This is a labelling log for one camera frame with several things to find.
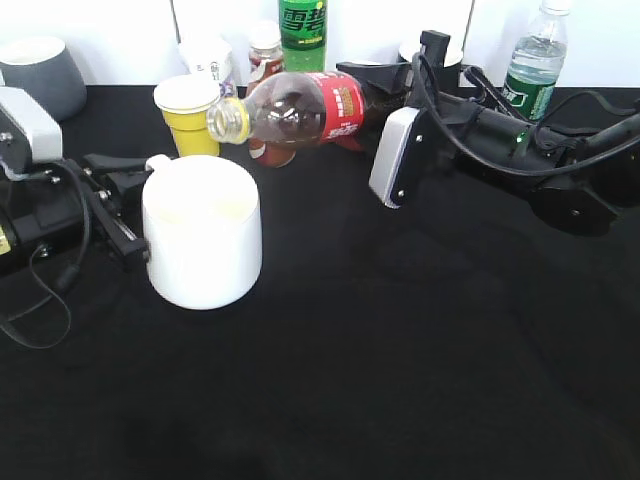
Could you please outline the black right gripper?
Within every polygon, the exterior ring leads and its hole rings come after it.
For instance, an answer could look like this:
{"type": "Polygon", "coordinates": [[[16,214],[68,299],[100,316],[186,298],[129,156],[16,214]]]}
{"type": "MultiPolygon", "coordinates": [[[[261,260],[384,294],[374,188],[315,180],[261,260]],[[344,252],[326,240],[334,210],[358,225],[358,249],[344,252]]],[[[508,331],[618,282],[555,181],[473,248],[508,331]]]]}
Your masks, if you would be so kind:
{"type": "Polygon", "coordinates": [[[461,168],[465,173],[509,187],[528,188],[538,178],[535,161],[513,162],[523,152],[532,123],[510,106],[481,69],[461,71],[472,78],[480,97],[461,98],[440,90],[434,68],[442,67],[450,36],[424,30],[410,63],[340,62],[336,69],[357,80],[371,106],[404,106],[420,111],[409,155],[418,161],[420,179],[427,172],[461,168]]]}

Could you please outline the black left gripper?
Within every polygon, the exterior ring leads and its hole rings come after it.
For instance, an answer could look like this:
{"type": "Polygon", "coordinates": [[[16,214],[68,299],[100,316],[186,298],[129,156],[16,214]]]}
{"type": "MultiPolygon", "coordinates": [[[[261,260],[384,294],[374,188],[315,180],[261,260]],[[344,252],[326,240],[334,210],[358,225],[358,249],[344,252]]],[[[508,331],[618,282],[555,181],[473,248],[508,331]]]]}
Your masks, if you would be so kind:
{"type": "MultiPolygon", "coordinates": [[[[101,154],[83,156],[82,165],[103,191],[89,193],[89,205],[109,255],[125,270],[145,265],[149,250],[106,206],[138,206],[151,174],[146,158],[101,154]]],[[[1,272],[11,274],[27,266],[30,255],[42,247],[47,257],[79,248],[77,264],[90,240],[90,211],[77,170],[65,162],[49,163],[20,180],[1,176],[1,272]]]]}

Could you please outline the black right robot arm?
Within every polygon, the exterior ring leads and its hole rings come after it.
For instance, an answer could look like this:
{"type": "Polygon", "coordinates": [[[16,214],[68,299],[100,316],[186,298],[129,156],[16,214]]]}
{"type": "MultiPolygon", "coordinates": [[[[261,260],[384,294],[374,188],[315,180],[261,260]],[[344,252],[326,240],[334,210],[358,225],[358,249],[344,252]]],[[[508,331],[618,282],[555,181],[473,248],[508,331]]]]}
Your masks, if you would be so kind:
{"type": "Polygon", "coordinates": [[[591,92],[618,123],[597,130],[534,122],[476,66],[463,69],[475,96],[445,92],[448,35],[424,31],[420,43],[409,61],[336,66],[373,92],[406,96],[360,138],[375,155],[369,186],[386,207],[405,205],[424,175],[451,169],[525,200],[540,220],[574,235],[604,235],[638,206],[638,108],[616,108],[591,92]]]}

